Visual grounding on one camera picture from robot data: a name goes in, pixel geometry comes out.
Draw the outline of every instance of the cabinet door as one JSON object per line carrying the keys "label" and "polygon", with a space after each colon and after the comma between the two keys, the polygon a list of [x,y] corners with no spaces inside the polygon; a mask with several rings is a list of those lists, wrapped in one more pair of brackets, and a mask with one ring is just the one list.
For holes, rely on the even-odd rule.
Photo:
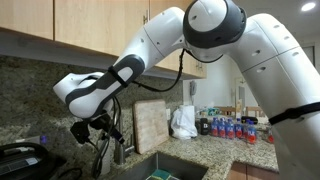
{"label": "cabinet door", "polygon": [[[150,17],[152,18],[170,7],[179,7],[183,11],[186,11],[192,1],[193,0],[150,0]],[[176,50],[156,66],[165,70],[178,71],[181,51],[182,50]],[[206,67],[203,65],[201,69],[200,66],[197,66],[197,62],[193,57],[185,53],[183,58],[183,73],[195,78],[205,78]]]}
{"label": "cabinet door", "polygon": [[147,9],[148,0],[55,0],[55,40],[118,56]]}
{"label": "cabinet door", "polygon": [[277,180],[279,174],[268,170],[247,166],[247,180]]}
{"label": "cabinet door", "polygon": [[53,0],[1,0],[0,27],[53,39]]}
{"label": "cabinet door", "polygon": [[227,180],[247,180],[247,165],[234,162]]}

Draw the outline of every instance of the wooden cutting board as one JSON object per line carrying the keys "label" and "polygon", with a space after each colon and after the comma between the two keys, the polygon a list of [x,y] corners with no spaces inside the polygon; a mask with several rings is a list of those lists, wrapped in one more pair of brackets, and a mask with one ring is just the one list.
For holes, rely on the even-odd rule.
{"label": "wooden cutting board", "polygon": [[168,140],[166,104],[163,99],[137,101],[133,108],[138,153],[143,154]]}

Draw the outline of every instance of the lower cabinet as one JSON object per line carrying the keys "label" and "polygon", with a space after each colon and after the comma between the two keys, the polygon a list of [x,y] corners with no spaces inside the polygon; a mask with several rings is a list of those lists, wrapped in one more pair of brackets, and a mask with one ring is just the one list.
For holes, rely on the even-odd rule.
{"label": "lower cabinet", "polygon": [[265,169],[234,162],[227,180],[277,180],[279,174]]}

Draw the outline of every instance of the cabinet handle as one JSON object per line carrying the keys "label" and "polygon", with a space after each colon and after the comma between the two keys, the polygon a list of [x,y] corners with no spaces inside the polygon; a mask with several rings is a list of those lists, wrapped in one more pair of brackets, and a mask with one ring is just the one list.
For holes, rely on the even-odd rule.
{"label": "cabinet handle", "polygon": [[149,10],[146,11],[146,15],[143,16],[143,24],[146,24],[150,20],[150,12]]}

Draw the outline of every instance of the white plastic bag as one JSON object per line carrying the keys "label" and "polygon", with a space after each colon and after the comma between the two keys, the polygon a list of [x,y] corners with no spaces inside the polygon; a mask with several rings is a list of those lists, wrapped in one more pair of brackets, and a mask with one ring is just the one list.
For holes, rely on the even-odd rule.
{"label": "white plastic bag", "polygon": [[195,127],[194,106],[180,106],[173,113],[171,121],[172,136],[178,139],[190,139],[197,136]]}

